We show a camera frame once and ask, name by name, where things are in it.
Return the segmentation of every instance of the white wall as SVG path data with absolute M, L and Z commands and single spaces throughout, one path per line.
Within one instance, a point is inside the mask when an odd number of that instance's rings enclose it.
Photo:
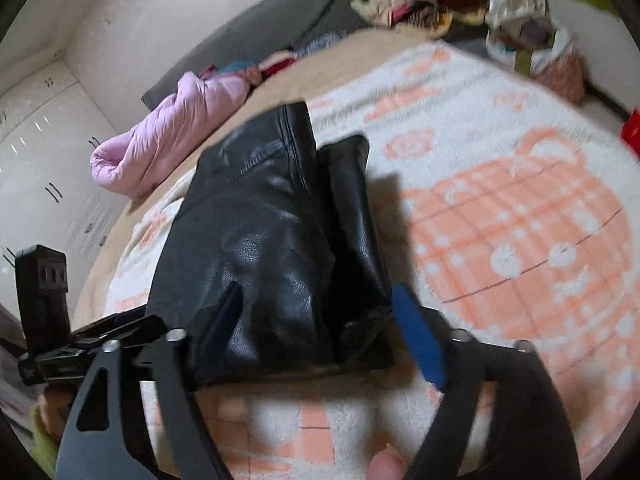
M 640 107 L 640 51 L 622 20 L 577 0 L 548 2 L 574 32 L 591 81 L 629 110 Z
M 125 132 L 148 113 L 140 97 L 150 86 L 200 41 L 259 1 L 98 0 L 64 59 L 105 117 Z
M 0 94 L 55 61 L 95 1 L 27 0 L 0 43 Z
M 70 312 L 127 200 L 96 185 L 89 157 L 116 135 L 60 60 L 0 96 L 0 304 L 18 316 L 12 267 L 42 244 L 66 254 Z

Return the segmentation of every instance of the bed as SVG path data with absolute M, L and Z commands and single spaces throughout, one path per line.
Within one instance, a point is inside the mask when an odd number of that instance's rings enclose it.
M 129 204 L 74 326 L 144 304 L 200 153 L 300 100 L 318 145 L 354 130 L 368 137 L 370 200 L 392 281 L 481 340 L 533 340 L 562 395 L 583 477 L 606 478 L 640 400 L 640 170 L 569 104 L 445 43 L 364 30 L 267 80 L 167 181 Z M 387 442 L 410 457 L 438 404 L 401 346 L 396 354 L 389 372 L 225 385 L 198 400 L 236 478 L 360 478 Z M 160 462 L 172 470 L 152 385 L 144 391 Z M 465 470 L 477 463 L 491 405 L 487 387 Z

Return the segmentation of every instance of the screw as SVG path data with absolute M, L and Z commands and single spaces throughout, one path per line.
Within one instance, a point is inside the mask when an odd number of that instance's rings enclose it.
M 464 328 L 457 328 L 451 331 L 451 338 L 453 341 L 459 341 L 461 343 L 467 343 L 471 341 L 471 334 Z
M 174 328 L 173 330 L 169 330 L 165 337 L 167 341 L 171 342 L 182 341 L 187 337 L 187 331 L 183 328 Z
M 533 343 L 531 341 L 527 341 L 526 339 L 518 339 L 514 343 L 513 347 L 518 352 L 526 352 L 527 354 L 531 354 L 536 351 L 536 347 L 533 346 Z
M 117 339 L 111 339 L 102 345 L 103 352 L 110 353 L 115 352 L 118 349 L 120 349 L 120 342 Z

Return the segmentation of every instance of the finger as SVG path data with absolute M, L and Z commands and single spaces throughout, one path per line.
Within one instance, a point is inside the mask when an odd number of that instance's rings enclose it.
M 60 439 L 65 430 L 65 421 L 60 416 L 60 409 L 67 406 L 73 398 L 73 391 L 64 386 L 49 386 L 38 398 L 40 419 L 50 436 Z
M 402 480 L 406 470 L 407 463 L 398 453 L 395 447 L 386 445 L 377 453 L 367 469 L 367 480 Z

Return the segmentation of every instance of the red object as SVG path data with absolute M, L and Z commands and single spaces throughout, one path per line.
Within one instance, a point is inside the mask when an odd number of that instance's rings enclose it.
M 206 79 L 207 77 L 209 77 L 217 69 L 218 69 L 217 66 L 215 66 L 213 64 L 209 64 L 209 65 L 207 65 L 206 68 L 201 70 L 201 72 L 198 74 L 198 77 L 200 79 Z
M 391 24 L 395 25 L 413 10 L 411 5 L 403 5 L 391 11 Z
M 640 109 L 636 108 L 622 126 L 621 137 L 636 152 L 636 155 L 640 156 Z
M 283 59 L 282 61 L 277 62 L 276 64 L 271 65 L 268 68 L 265 68 L 261 71 L 262 79 L 267 79 L 272 75 L 277 74 L 278 72 L 288 68 L 296 62 L 295 59 Z

